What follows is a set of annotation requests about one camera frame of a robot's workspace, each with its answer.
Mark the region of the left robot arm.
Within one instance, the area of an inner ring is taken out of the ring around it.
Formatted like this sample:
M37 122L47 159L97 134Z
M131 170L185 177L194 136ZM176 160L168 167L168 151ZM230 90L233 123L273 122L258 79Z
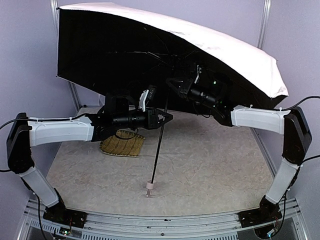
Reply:
M6 140L8 171L20 176L55 215L65 212L65 204L58 191L42 175L32 158L32 147L70 141L100 142L116 136L118 130L143 128L156 130L173 119L173 115L147 107L153 98L152 87L135 101L129 91L108 92L104 105L97 113L83 113L69 118L37 118L19 113L10 120L11 130Z

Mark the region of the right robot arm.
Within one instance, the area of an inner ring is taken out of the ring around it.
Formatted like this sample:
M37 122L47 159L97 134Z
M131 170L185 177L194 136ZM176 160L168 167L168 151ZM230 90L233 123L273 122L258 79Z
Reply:
M182 73L167 78L166 84L175 93L174 110L254 131L268 167L275 170L255 212L266 218L275 215L297 180L313 140L302 102L280 107L286 94L270 97L242 75L218 70Z

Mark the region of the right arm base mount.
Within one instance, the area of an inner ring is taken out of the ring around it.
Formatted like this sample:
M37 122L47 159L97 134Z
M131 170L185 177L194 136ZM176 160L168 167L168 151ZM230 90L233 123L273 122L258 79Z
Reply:
M245 210L238 213L239 221L242 228L252 227L255 225L265 224L268 222L281 219L282 213L276 210L275 213L262 213L258 208Z

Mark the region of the pink and black umbrella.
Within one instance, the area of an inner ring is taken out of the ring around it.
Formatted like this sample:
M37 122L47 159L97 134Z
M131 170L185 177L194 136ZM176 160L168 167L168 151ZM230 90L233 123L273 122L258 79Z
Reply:
M269 97L286 94L277 61L225 33L110 2L59 7L58 75L96 93L129 91L135 101L156 86L153 108L173 109L166 79L204 71L237 73Z

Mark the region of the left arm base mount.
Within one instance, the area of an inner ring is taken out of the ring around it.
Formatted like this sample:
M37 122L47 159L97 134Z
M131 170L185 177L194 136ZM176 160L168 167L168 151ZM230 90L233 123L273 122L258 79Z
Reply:
M88 214L83 211L72 210L72 209L47 209L43 214L45 220L52 221L54 223L84 228Z

